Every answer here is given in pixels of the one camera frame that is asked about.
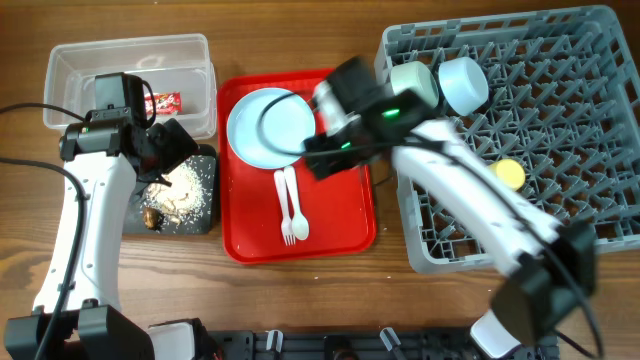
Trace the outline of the red snack wrapper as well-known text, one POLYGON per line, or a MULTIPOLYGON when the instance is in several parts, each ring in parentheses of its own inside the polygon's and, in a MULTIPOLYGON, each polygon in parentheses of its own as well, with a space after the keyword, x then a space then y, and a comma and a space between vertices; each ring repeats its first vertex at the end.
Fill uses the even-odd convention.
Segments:
POLYGON ((182 111, 180 92, 154 93, 145 95, 145 108, 148 115, 177 115, 182 111))

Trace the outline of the rice and food scraps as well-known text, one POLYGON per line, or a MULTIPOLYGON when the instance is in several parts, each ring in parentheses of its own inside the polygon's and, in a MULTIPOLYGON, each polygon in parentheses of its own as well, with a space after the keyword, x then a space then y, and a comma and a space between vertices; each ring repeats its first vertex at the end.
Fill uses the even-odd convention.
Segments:
POLYGON ((199 234, 207 226, 204 181, 196 168, 182 164, 165 179, 169 185, 153 183, 142 196, 142 222, 156 232, 199 234))

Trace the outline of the light blue plate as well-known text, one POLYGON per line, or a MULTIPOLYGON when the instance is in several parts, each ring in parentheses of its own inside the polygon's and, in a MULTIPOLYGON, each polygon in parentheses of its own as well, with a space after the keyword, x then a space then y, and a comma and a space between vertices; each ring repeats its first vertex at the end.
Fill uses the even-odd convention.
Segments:
MULTIPOLYGON (((245 95, 231 111, 227 138, 234 153, 246 164, 267 170, 284 168, 300 159, 269 150, 258 137, 261 111, 276 98, 289 93, 283 88, 263 88, 245 95)), ((315 116, 299 95, 284 99, 270 108, 263 121, 265 137, 280 149, 302 152, 303 141, 316 133, 315 116)))

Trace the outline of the mint green bowl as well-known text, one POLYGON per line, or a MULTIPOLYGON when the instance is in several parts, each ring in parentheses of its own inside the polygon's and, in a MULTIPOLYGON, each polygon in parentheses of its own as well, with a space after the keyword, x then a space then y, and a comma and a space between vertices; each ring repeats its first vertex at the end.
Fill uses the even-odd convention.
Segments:
POLYGON ((395 95, 412 90, 431 108, 438 106, 438 84, 429 68, 422 62, 413 61, 393 67, 390 83, 395 95))

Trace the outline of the white plastic spoon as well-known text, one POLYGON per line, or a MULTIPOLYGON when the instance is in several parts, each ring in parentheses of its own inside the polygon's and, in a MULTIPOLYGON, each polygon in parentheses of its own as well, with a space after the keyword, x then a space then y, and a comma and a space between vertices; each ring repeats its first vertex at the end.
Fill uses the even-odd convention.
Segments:
POLYGON ((295 169, 292 166, 284 168, 284 176, 291 197, 291 203, 293 206, 293 218, 291 220, 292 230, 294 236, 299 240, 306 240, 310 234, 310 227, 308 220, 301 211, 300 197, 298 192, 297 177, 295 169))

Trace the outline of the light blue bowl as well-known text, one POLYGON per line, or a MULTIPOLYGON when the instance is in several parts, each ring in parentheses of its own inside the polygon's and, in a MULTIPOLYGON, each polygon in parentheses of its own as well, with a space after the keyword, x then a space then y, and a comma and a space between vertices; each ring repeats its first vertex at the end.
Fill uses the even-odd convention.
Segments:
POLYGON ((438 70, 438 80, 447 103, 461 116, 470 115, 489 98, 487 78, 482 68, 469 57, 443 62, 438 70))

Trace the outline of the white plastic fork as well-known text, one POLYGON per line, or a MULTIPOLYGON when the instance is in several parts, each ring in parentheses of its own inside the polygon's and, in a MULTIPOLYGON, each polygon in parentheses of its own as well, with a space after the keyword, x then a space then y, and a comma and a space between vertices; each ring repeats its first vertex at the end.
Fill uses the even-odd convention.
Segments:
POLYGON ((296 238, 293 234, 291 217, 289 214, 288 194, 286 187, 285 175, 282 170, 276 170, 274 172, 274 182, 278 200, 280 203, 282 221, 281 221, 281 233, 286 246, 292 246, 295 244, 296 238))

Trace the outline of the yellow plastic cup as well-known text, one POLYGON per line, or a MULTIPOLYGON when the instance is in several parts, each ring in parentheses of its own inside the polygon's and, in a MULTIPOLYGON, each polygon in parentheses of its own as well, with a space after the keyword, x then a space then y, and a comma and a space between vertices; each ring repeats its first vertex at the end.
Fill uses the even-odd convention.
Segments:
POLYGON ((491 172, 513 191, 518 191, 526 181, 523 166, 516 160, 507 158, 492 163, 491 172))

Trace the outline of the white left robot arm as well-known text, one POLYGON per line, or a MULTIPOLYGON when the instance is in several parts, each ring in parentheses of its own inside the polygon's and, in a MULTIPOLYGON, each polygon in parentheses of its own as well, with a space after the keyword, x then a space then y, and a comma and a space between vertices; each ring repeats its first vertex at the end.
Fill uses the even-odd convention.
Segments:
POLYGON ((192 359, 193 323, 140 328, 119 306, 125 215, 139 183, 164 183, 199 146, 174 119, 155 121, 149 83, 126 73, 95 79, 95 109, 59 142, 65 195, 48 274, 28 316, 7 322, 14 359, 192 359))

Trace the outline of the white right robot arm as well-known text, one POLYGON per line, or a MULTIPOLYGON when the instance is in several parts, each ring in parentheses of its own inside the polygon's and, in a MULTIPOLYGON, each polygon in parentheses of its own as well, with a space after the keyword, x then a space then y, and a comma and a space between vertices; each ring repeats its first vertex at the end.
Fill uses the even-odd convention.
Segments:
POLYGON ((595 234, 564 225, 510 189, 438 115, 442 101, 468 115, 488 98, 481 67, 467 57, 431 71, 420 62, 395 67, 388 84, 354 57, 318 83, 312 95, 324 122, 304 157, 327 178, 388 153, 393 167, 425 189, 492 257, 504 283, 471 327, 476 346, 501 358, 553 334, 574 309, 594 320, 595 234))

